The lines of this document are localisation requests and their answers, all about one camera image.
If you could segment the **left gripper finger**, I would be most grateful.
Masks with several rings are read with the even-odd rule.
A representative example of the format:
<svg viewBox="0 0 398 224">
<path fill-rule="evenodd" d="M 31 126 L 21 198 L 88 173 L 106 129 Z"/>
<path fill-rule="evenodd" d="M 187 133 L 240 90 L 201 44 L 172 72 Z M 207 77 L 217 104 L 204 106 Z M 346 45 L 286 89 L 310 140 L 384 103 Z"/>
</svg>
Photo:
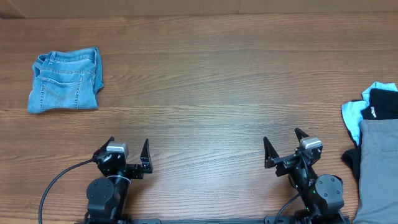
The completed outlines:
<svg viewBox="0 0 398 224">
<path fill-rule="evenodd" d="M 153 172 L 153 165 L 152 165 L 152 160 L 150 157 L 150 151 L 149 151 L 149 140 L 146 139 L 144 146 L 141 151 L 140 155 L 141 159 L 141 165 L 142 165 L 142 172 L 145 174 L 151 174 Z"/>
<path fill-rule="evenodd" d="M 108 146 L 108 144 L 109 144 L 110 142 L 112 142 L 112 141 L 114 141 L 114 137 L 113 137 L 113 136 L 111 136 L 111 137 L 99 148 L 99 152 L 105 151 L 106 148 L 107 148 L 107 146 Z"/>
</svg>

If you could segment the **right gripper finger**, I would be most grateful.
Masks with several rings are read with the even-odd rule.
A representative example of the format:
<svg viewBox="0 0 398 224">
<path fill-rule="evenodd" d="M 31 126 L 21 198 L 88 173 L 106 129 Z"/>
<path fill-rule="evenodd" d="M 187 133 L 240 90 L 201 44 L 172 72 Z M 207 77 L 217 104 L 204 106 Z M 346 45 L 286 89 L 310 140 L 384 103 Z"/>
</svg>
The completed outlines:
<svg viewBox="0 0 398 224">
<path fill-rule="evenodd" d="M 295 128 L 294 131 L 295 131 L 298 141 L 301 141 L 303 138 L 309 137 L 309 135 L 307 133 L 305 133 L 304 131 L 302 131 L 300 128 Z"/>
<path fill-rule="evenodd" d="M 266 136 L 264 136 L 263 142 L 265 152 L 264 167 L 270 169 L 271 167 L 275 167 L 275 160 L 279 159 L 279 155 Z"/>
</svg>

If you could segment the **grey shorts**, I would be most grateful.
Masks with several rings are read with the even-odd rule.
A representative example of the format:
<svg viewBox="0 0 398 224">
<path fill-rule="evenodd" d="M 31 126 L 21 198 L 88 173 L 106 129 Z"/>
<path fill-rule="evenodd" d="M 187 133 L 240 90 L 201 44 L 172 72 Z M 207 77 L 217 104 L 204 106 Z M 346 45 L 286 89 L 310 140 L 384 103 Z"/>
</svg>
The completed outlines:
<svg viewBox="0 0 398 224">
<path fill-rule="evenodd" d="M 359 207 L 353 223 L 397 223 L 397 120 L 363 120 Z"/>
</svg>

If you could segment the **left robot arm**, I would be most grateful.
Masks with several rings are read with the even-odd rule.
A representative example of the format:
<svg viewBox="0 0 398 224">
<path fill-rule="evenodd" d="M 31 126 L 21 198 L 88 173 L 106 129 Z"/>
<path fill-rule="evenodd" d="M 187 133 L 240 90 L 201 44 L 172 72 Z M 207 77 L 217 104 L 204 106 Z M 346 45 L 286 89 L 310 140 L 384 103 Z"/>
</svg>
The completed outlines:
<svg viewBox="0 0 398 224">
<path fill-rule="evenodd" d="M 149 140 L 144 142 L 140 164 L 128 164 L 128 154 L 128 146 L 116 142 L 113 137 L 93 154 L 93 162 L 103 176 L 87 187 L 85 223 L 133 223 L 124 208 L 131 181 L 143 179 L 145 174 L 153 171 Z"/>
</svg>

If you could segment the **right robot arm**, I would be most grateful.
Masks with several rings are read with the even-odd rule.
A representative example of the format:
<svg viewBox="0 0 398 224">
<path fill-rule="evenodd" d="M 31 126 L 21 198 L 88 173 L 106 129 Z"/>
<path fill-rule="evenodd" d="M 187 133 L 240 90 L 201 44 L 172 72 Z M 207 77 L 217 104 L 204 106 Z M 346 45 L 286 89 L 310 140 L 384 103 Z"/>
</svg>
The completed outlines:
<svg viewBox="0 0 398 224">
<path fill-rule="evenodd" d="M 292 155 L 280 157 L 267 137 L 264 142 L 264 167 L 276 168 L 278 177 L 288 176 L 297 191 L 275 216 L 264 217 L 265 223 L 349 223 L 344 206 L 343 181 L 336 175 L 317 175 L 312 168 L 320 158 L 323 143 L 295 128 L 298 147 Z"/>
</svg>

